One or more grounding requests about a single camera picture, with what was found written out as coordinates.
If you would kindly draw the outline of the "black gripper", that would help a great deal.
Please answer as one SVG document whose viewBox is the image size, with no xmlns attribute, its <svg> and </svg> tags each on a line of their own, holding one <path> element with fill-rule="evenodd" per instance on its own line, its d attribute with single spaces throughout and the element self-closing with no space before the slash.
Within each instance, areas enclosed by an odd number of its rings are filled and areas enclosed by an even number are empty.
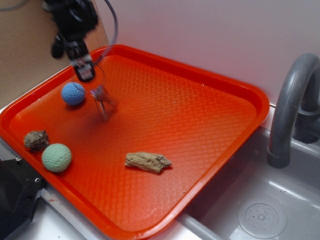
<svg viewBox="0 0 320 240">
<path fill-rule="evenodd" d="M 90 82 L 96 72 L 84 41 L 88 32 L 98 24 L 98 15 L 90 0 L 44 0 L 44 11 L 51 13 L 58 33 L 51 47 L 51 55 L 59 59 L 67 54 L 70 65 L 80 82 Z"/>
</svg>

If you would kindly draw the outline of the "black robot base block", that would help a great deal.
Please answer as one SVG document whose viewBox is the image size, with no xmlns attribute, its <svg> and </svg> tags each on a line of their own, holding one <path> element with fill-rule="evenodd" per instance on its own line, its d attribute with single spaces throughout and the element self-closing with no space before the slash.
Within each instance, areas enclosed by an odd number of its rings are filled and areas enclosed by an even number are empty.
<svg viewBox="0 0 320 240">
<path fill-rule="evenodd" d="M 42 176 L 23 158 L 0 162 L 0 238 L 11 240 L 34 218 Z"/>
</svg>

